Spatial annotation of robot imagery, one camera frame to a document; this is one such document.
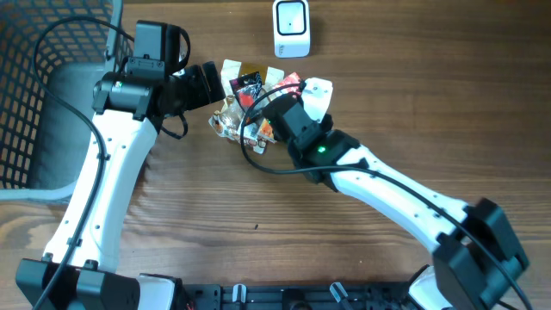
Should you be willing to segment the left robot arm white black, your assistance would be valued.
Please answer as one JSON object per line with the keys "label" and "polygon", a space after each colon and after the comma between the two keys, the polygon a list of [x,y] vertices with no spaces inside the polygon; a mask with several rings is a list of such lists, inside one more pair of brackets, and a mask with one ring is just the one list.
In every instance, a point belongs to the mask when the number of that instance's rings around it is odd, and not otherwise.
{"label": "left robot arm white black", "polygon": [[191,65],[188,33],[140,21],[134,51],[95,85],[91,138],[64,217],[43,255],[15,281],[35,309],[189,309],[173,276],[117,273],[121,230],[143,163],[164,120],[224,97],[213,63]]}

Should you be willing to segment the beige snack bag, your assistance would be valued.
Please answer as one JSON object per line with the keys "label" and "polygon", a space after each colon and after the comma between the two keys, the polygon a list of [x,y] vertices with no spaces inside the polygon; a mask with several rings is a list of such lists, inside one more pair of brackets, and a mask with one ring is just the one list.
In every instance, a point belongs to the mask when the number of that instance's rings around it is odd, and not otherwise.
{"label": "beige snack bag", "polygon": [[[218,136],[238,143],[245,113],[261,95],[283,80],[284,71],[225,59],[220,77],[226,98],[222,108],[214,111],[208,123]],[[251,124],[245,127],[243,134],[245,147],[259,154],[264,153],[268,143],[276,142],[270,125],[258,111],[268,101],[264,99],[254,108],[248,118]]]}

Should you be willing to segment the hex wrench set package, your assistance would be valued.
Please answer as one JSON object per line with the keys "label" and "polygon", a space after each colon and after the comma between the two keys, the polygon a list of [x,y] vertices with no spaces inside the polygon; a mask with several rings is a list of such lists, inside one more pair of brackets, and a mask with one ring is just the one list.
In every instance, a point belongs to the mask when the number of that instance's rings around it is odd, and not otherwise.
{"label": "hex wrench set package", "polygon": [[247,110],[259,97],[263,88],[262,76],[258,71],[236,77],[229,81],[232,102],[228,104],[232,118],[240,124]]}

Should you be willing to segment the orange Kleenex tissue pack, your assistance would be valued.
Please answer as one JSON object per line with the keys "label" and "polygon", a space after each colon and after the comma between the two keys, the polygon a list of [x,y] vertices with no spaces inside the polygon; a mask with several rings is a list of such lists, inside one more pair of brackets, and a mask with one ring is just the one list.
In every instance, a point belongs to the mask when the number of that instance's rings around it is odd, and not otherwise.
{"label": "orange Kleenex tissue pack", "polygon": [[258,129],[257,135],[260,138],[262,138],[263,140],[267,140],[271,143],[276,143],[273,128],[269,124],[269,121],[267,119],[263,119],[263,121],[262,121],[262,123],[261,123],[261,125]]}

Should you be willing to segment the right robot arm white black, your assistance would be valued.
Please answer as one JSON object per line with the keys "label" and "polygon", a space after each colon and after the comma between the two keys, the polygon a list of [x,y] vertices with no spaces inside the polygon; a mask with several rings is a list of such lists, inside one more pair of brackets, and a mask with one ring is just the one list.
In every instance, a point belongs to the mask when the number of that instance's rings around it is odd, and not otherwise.
{"label": "right robot arm white black", "polygon": [[423,309],[491,309],[509,289],[526,307],[517,279],[529,260],[504,210],[486,198],[470,205],[426,188],[380,161],[366,146],[314,120],[297,95],[262,110],[285,143],[295,172],[365,202],[409,232],[432,256],[406,290]]}

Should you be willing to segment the red Kleenex tissue pack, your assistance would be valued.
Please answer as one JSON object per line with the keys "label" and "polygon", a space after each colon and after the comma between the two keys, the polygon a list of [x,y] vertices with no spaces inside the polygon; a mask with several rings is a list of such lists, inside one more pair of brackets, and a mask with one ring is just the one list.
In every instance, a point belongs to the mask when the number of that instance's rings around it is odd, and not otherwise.
{"label": "red Kleenex tissue pack", "polygon": [[278,89],[275,95],[280,96],[288,92],[300,93],[300,82],[301,78],[297,72],[290,73],[273,87],[273,89]]}

